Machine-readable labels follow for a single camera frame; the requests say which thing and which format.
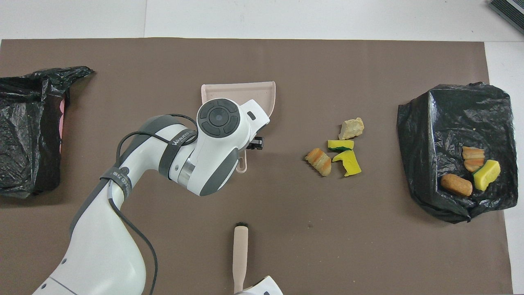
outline brush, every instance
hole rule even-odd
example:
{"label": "brush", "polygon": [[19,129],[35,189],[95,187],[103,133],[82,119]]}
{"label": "brush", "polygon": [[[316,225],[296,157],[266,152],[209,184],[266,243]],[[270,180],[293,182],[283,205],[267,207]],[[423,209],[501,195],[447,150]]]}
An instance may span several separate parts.
{"label": "brush", "polygon": [[239,222],[235,226],[233,237],[233,282],[234,293],[244,289],[247,270],[247,224]]}

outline dustpan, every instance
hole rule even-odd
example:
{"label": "dustpan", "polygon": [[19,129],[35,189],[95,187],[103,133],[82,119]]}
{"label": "dustpan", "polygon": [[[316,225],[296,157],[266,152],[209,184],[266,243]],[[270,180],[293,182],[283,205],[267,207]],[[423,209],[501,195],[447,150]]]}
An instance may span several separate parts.
{"label": "dustpan", "polygon": [[[275,107],[276,84],[271,82],[235,83],[235,84],[203,84],[202,104],[215,98],[228,98],[238,104],[254,99],[270,117]],[[240,155],[236,171],[244,173],[247,170],[246,151]]]}

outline toy food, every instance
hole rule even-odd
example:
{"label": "toy food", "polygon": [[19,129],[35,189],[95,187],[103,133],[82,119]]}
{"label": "toy food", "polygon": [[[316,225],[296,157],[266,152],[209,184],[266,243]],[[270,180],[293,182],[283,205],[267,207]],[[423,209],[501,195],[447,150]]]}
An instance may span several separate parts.
{"label": "toy food", "polygon": [[500,164],[495,160],[487,160],[477,172],[473,174],[475,188],[485,191],[488,185],[497,179],[500,174]]}
{"label": "toy food", "polygon": [[362,169],[358,165],[355,152],[353,150],[344,151],[333,158],[333,162],[342,161],[342,165],[346,169],[344,176],[355,175],[362,172]]}
{"label": "toy food", "polygon": [[359,136],[364,131],[364,123],[361,118],[351,119],[342,123],[339,139],[350,139]]}
{"label": "toy food", "polygon": [[322,176],[328,176],[331,173],[331,158],[319,148],[309,152],[309,154],[305,156],[305,160],[320,172]]}
{"label": "toy food", "polygon": [[484,150],[476,147],[462,147],[462,157],[469,172],[475,172],[484,165]]}
{"label": "toy food", "polygon": [[355,142],[352,140],[328,140],[327,148],[332,151],[348,151],[352,150]]}
{"label": "toy food", "polygon": [[471,182],[455,174],[444,174],[440,178],[440,184],[448,191],[463,197],[471,196],[473,185]]}

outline croissant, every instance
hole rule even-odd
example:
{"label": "croissant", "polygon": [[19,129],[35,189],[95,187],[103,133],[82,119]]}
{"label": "croissant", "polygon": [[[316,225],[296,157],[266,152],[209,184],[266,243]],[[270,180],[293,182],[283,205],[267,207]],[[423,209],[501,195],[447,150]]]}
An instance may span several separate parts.
{"label": "croissant", "polygon": [[320,172],[322,176],[328,176],[331,173],[331,158],[319,148],[309,152],[309,154],[305,156],[305,160]]}

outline white table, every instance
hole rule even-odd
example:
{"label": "white table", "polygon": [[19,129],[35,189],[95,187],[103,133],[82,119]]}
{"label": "white table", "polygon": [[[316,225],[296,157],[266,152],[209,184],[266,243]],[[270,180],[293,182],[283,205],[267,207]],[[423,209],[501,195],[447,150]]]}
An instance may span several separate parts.
{"label": "white table", "polygon": [[[0,0],[1,39],[271,38],[483,41],[511,95],[524,167],[524,35],[486,0]],[[519,181],[524,196],[524,182]],[[514,293],[524,293],[524,204],[505,210]]]}

